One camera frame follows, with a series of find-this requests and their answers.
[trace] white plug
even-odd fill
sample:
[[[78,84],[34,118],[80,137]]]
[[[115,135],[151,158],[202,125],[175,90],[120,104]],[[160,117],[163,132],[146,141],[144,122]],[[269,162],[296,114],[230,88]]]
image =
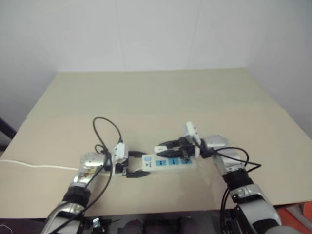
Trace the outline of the white plug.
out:
[[[158,146],[155,146],[154,152],[155,152],[156,154],[158,154],[158,153],[161,153],[161,152],[166,151],[167,149],[168,149],[168,148],[167,148],[167,146],[165,146],[165,145],[158,145]]]
[[[184,125],[184,132],[185,132],[184,136],[187,138],[187,140],[190,143],[193,143],[195,141],[198,145],[201,145],[201,140],[197,132],[197,129],[191,121],[188,121]],[[199,154],[200,154],[200,149],[197,146],[195,146],[195,158],[199,158]]]
[[[123,163],[128,158],[128,152],[128,147],[124,143],[118,143],[113,151],[115,161],[117,163]]]

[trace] floor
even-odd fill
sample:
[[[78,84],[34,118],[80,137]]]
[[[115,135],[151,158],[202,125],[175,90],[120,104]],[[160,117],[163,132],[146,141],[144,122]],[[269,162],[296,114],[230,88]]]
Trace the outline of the floor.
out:
[[[180,212],[180,213],[164,213],[164,214],[132,214],[132,215],[116,215],[105,216],[104,219],[118,220],[110,226],[108,234],[117,234],[118,228],[123,227],[130,220],[176,220],[182,216],[189,216],[195,219],[201,229],[199,234],[216,234],[218,232],[219,215],[218,211],[196,211],[196,212]],[[0,219],[0,225],[4,224],[10,227],[13,234],[40,234],[43,223],[30,219]],[[10,234],[10,230],[4,226],[0,226],[1,234]],[[90,234],[90,230],[86,230],[84,234]]]

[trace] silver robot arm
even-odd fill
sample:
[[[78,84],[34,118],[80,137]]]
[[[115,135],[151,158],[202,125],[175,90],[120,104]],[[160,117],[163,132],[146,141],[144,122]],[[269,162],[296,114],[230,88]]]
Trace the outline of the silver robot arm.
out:
[[[196,127],[189,121],[185,125],[184,137],[164,142],[155,150],[158,156],[163,157],[183,157],[187,160],[191,156],[201,156],[213,159],[227,183],[229,195],[237,203],[229,223],[232,234],[299,234],[295,229],[281,226],[277,211],[249,177],[245,162],[237,161],[240,158],[235,149],[220,150],[219,153],[224,156],[216,154],[218,149],[225,147],[230,147],[228,139],[220,135],[201,139]]]
[[[82,156],[80,168],[73,182],[70,184],[62,202],[47,217],[41,234],[49,234],[86,207],[93,190],[94,181],[92,178],[102,168],[105,162],[106,156],[103,154],[87,153]],[[82,233],[84,229],[83,218],[83,215],[81,215],[78,219],[73,220],[64,228],[60,229],[58,234]]]
[[[230,147],[229,141],[220,135],[208,136],[201,140],[207,152]],[[235,149],[225,149],[220,153],[239,159]],[[232,233],[238,234],[298,234],[290,227],[281,226],[280,217],[245,170],[244,163],[213,154],[212,159],[220,175],[227,183],[229,195],[237,203],[230,221]]]

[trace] tabletop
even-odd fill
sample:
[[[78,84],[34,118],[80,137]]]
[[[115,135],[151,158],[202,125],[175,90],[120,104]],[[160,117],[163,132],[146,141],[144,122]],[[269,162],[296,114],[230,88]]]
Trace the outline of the tabletop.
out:
[[[272,204],[312,197],[311,140],[245,69],[59,73],[1,159],[78,167],[81,156],[98,144],[92,129],[96,116],[112,120],[130,150],[147,153],[182,136],[191,120],[201,137],[223,135],[262,164],[250,176]],[[104,121],[98,129],[112,149],[118,141],[115,129]],[[115,175],[86,214],[219,209],[225,183],[211,159],[197,163],[191,172],[135,179]],[[0,218],[47,217],[74,174],[1,162]],[[106,180],[98,178],[92,197]]]

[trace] white power strip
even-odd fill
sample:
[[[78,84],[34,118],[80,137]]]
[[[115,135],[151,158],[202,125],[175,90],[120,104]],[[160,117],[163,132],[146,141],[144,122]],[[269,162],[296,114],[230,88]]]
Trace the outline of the white power strip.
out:
[[[184,159],[166,158],[158,155],[143,155],[142,170],[146,172],[185,172],[197,169],[194,157],[187,162]]]

